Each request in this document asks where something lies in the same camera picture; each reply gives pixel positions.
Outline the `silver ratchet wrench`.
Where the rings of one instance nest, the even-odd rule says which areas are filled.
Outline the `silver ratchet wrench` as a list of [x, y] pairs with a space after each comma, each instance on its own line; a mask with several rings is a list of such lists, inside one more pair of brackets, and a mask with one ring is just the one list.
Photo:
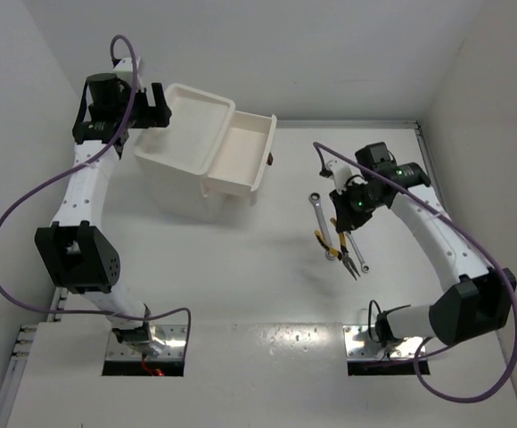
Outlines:
[[321, 203], [321, 196], [319, 193], [313, 192], [309, 195], [308, 200], [314, 208], [316, 220], [318, 223], [320, 241], [324, 245], [326, 251], [326, 258], [329, 260], [335, 260], [336, 256], [332, 252], [332, 240], [330, 238], [327, 223], [325, 220], [324, 211]]

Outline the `green yellow long-nose pliers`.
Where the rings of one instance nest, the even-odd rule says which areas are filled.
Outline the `green yellow long-nose pliers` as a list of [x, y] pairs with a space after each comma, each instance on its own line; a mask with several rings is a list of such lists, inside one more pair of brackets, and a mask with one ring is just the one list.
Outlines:
[[320, 230], [316, 230], [314, 232], [315, 237], [318, 243], [324, 248], [327, 255], [333, 256], [337, 260], [339, 260], [342, 265], [346, 268], [346, 270], [351, 274], [351, 276], [356, 281], [360, 274], [357, 270], [357, 267], [351, 257], [349, 256], [349, 250], [346, 244], [346, 237], [343, 232], [338, 233], [340, 248], [334, 248], [327, 240], [324, 239], [323, 234]]

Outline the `white top drawer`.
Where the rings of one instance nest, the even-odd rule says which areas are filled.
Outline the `white top drawer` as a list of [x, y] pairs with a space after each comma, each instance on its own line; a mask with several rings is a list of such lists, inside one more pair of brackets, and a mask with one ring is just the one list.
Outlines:
[[276, 125], [275, 115], [236, 111], [203, 180], [204, 188], [208, 192], [254, 201], [269, 165]]

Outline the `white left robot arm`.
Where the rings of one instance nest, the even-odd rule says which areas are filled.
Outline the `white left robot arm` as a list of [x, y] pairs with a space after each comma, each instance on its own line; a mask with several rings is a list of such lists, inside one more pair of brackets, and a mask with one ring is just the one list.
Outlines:
[[50, 226], [36, 231], [35, 243], [55, 286], [106, 312], [118, 343], [143, 357], [158, 358], [165, 335], [148, 321], [148, 307], [119, 284], [120, 257], [101, 223], [111, 174], [129, 129], [165, 128], [171, 110], [160, 83], [152, 84], [155, 104], [148, 103], [140, 59], [115, 59], [112, 65], [112, 71], [86, 78], [72, 127], [77, 172]]

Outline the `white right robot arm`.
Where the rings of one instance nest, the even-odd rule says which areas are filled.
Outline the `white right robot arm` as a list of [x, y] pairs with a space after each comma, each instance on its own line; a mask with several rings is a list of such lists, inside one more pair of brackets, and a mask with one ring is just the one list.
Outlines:
[[441, 296], [422, 306], [381, 312], [374, 324], [381, 346], [406, 337], [436, 338], [447, 346], [503, 328], [512, 307], [513, 273], [496, 270], [449, 224], [431, 180], [415, 163], [397, 163], [384, 142], [355, 154], [361, 175], [335, 160], [320, 174], [334, 182], [330, 198], [339, 235], [358, 230], [380, 207], [391, 210], [411, 232], [439, 279]]

